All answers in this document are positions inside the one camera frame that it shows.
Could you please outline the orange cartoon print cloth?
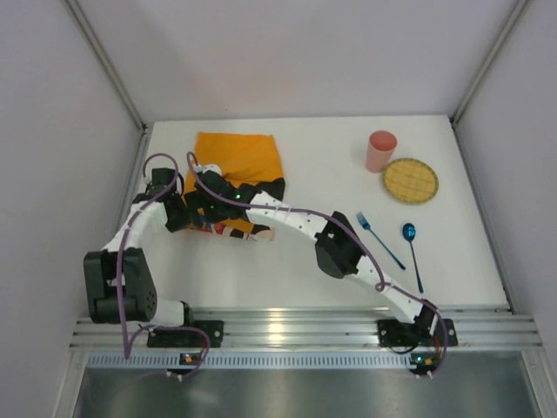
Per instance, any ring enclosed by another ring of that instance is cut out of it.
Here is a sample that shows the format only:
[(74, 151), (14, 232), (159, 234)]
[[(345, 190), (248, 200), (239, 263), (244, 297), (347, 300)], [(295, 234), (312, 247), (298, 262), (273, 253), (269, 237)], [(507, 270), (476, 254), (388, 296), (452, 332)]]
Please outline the orange cartoon print cloth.
[[(198, 162), (219, 167), (224, 178), (233, 186), (246, 183), (261, 188), (275, 199), (285, 194), (285, 175), (274, 137), (263, 134), (199, 132), (194, 153)], [(272, 241), (275, 231), (269, 226), (253, 224), (243, 219), (208, 221), (204, 210), (194, 211), (199, 220), (189, 229), (250, 241)]]

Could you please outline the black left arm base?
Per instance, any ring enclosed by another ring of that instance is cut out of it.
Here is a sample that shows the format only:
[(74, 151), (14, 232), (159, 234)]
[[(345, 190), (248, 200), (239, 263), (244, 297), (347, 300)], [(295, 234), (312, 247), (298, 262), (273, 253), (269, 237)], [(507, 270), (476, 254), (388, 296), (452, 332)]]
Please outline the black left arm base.
[(196, 331), (176, 327), (154, 327), (149, 331), (149, 348), (219, 348), (224, 337), (225, 323), (222, 320), (195, 320)]

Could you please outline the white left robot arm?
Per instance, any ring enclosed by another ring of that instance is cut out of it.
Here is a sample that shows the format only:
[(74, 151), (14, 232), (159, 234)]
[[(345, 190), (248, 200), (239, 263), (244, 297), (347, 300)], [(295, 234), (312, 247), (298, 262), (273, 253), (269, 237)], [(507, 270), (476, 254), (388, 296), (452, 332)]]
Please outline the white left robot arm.
[(158, 296), (144, 247), (158, 232), (187, 227), (188, 211), (178, 193), (180, 177), (170, 168), (155, 168), (146, 190), (132, 202), (131, 211), (114, 238), (101, 250), (84, 257), (84, 280), (91, 320), (118, 324), (127, 321), (167, 327), (193, 322), (188, 304)]

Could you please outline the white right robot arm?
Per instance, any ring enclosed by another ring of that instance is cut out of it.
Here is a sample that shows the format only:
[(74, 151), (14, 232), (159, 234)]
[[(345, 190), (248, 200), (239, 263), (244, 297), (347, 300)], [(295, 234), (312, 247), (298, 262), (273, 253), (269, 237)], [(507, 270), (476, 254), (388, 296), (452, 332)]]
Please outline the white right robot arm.
[(323, 273), (338, 280), (352, 280), (382, 296), (395, 319), (412, 332), (432, 335), (440, 324), (438, 310), (431, 302), (407, 292), (381, 270), (343, 213), (326, 215), (294, 208), (255, 186), (233, 186), (215, 165), (190, 162), (189, 166), (208, 219), (243, 219), (292, 230), (312, 242)]

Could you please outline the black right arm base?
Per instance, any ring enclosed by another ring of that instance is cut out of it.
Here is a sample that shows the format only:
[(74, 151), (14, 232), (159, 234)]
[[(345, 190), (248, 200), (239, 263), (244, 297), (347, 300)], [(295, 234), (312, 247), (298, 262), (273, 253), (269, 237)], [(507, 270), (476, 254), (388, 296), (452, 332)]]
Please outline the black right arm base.
[(395, 319), (377, 321), (379, 345), (383, 348), (394, 349), (398, 353), (408, 352), (418, 347), (457, 347), (458, 337), (452, 320), (434, 321), (433, 330), (418, 329), (415, 324), (398, 322)]

